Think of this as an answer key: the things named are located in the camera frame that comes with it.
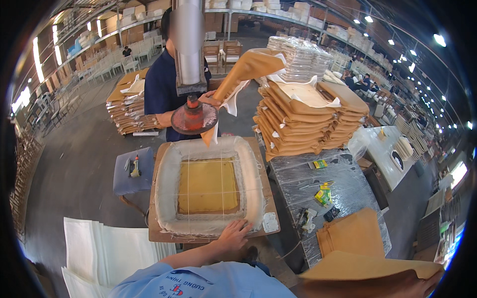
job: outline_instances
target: concrete floor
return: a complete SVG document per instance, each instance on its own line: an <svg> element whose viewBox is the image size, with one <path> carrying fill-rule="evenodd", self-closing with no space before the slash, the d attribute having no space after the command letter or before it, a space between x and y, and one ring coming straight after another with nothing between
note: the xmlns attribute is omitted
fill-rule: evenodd
<svg viewBox="0 0 477 298"><path fill-rule="evenodd" d="M244 50L266 46L265 38L237 37ZM164 142L161 137L122 137L109 120L104 102L114 88L116 78L97 87L82 87L83 101L67 123L53 130L43 140L45 149L39 160L28 198L25 224L25 255L53 282L58 297L68 297L61 267L66 266L66 247L63 217L98 220L108 226L145 227L144 219L134 209L124 205L112 192L116 156L139 148L152 147L154 151ZM238 94L238 117L220 111L219 127L222 133L253 136L252 116L261 99L254 81ZM400 185L388 194L389 211L384 215L393 248L391 258L412 257L417 223L424 214L436 175L433 163L425 174L417 177L411 169ZM269 237L280 255L294 244L293 228L280 206L280 195L271 183L277 202L282 231ZM149 192L127 196L146 210ZM285 260L299 272L302 265L299 249Z"/></svg>

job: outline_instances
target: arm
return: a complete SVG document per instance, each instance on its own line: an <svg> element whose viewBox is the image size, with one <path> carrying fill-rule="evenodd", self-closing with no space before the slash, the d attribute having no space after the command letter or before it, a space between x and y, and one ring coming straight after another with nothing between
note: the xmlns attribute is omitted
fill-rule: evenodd
<svg viewBox="0 0 477 298"><path fill-rule="evenodd" d="M169 264L172 268L200 267L214 261L225 252L239 250L245 245L246 233L252 229L252 224L246 224L246 220L231 221L224 229L218 240L202 247L196 247L160 260L160 263Z"/></svg>
<svg viewBox="0 0 477 298"><path fill-rule="evenodd" d="M216 109L218 109L221 102L211 98L211 96L214 95L214 93L215 93L215 90L204 93L199 97L198 100L203 102L203 103L209 103L209 104L215 106ZM174 111L169 111L169 112L165 112L165 113L162 113L162 114L156 114L156 119L157 119L157 121L159 121L159 125L161 125L161 127L172 126L171 117L172 117L173 113L174 113Z"/></svg>

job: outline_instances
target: short black hair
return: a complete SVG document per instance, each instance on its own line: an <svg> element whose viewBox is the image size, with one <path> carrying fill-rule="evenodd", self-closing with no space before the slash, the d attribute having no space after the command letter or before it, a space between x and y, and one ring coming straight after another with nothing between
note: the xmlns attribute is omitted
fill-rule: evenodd
<svg viewBox="0 0 477 298"><path fill-rule="evenodd" d="M161 19L161 34L166 41L169 39L168 34L169 34L169 28L171 26L171 12L172 12L172 7L169 7L164 12Z"/></svg>

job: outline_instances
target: wooden workbench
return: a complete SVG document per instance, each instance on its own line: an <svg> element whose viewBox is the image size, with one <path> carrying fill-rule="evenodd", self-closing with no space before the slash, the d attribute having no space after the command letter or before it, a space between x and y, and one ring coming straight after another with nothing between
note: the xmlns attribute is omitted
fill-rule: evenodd
<svg viewBox="0 0 477 298"><path fill-rule="evenodd" d="M265 198L265 213L269 213L269 212L275 213L275 217L277 218L277 221L278 221L278 230L265 233L262 226L262 229L260 231L252 233L246 236L245 238L278 233L280 231L280 222L278 220L277 209L275 207L275 202L273 201L273 195L271 193L270 183L268 181L268 176L265 171L265 165L263 163L262 155L260 153L259 144L257 143L257 140L254 137L244 137L243 139L249 143L250 147L253 150L255 158L261 165L261 168L259 169L259 174L260 174L260 179L262 181L263 197ZM170 145L171 145L170 142L162 144L157 150L156 163L154 165L154 176L153 176L153 182L151 187L151 197L149 200L149 219L148 219L149 241L175 242L175 243L206 243L206 242L211 242L213 240L217 240L217 238L177 237L177 236L173 236L171 233L161 233L162 229L159 226L159 223L157 221L156 205L154 203L154 197L156 194L156 174L157 174L157 169L159 168L159 164L161 163L161 159L164 156L164 152L166 151L167 148L169 148Z"/></svg>

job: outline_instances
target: light blue work shirt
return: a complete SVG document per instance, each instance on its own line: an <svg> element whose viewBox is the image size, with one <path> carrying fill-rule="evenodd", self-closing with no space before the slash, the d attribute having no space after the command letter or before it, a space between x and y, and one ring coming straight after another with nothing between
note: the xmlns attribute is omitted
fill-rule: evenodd
<svg viewBox="0 0 477 298"><path fill-rule="evenodd" d="M166 263L136 271L117 285L109 298L296 298L260 268L237 262L172 269Z"/></svg>

